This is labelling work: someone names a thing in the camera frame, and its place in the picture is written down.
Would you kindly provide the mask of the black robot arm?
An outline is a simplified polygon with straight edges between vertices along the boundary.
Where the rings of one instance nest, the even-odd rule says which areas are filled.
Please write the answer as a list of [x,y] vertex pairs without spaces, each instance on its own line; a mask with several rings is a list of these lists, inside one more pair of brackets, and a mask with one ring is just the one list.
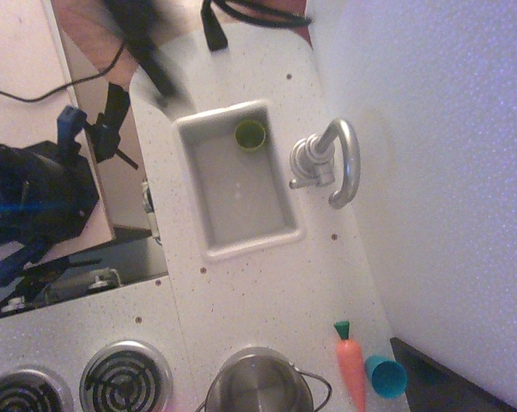
[[102,1],[128,45],[130,54],[144,70],[163,98],[173,98],[178,90],[161,64],[159,48],[152,39],[161,16],[153,1]]

